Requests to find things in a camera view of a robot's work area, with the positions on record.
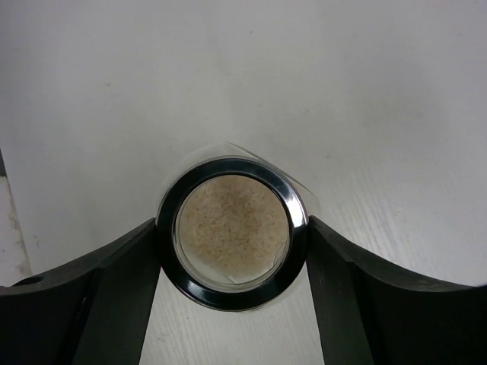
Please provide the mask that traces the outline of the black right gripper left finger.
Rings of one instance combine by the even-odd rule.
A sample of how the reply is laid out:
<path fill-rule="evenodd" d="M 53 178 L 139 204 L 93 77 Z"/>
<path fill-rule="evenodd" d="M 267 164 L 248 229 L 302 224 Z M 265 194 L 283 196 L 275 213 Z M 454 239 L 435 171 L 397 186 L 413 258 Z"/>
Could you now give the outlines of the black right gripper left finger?
<path fill-rule="evenodd" d="M 155 223 L 1 288 L 3 364 L 137 364 L 160 264 Z"/>

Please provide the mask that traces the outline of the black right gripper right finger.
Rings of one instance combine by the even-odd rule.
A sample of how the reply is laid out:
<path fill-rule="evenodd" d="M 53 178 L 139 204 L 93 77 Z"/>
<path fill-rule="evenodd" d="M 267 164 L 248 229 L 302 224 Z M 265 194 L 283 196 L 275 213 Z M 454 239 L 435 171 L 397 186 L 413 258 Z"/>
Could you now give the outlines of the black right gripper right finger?
<path fill-rule="evenodd" d="M 327 364 L 484 364 L 486 288 L 431 278 L 316 217 L 307 272 Z"/>

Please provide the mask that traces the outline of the glass jar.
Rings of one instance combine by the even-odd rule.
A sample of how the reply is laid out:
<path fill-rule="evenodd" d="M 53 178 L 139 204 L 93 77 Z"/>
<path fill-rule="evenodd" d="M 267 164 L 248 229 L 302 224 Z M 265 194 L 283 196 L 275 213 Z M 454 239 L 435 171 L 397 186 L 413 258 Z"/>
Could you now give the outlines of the glass jar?
<path fill-rule="evenodd" d="M 189 154 L 166 178 L 158 255 L 186 297 L 224 312 L 257 309 L 300 274 L 320 203 L 301 182 L 230 142 Z"/>

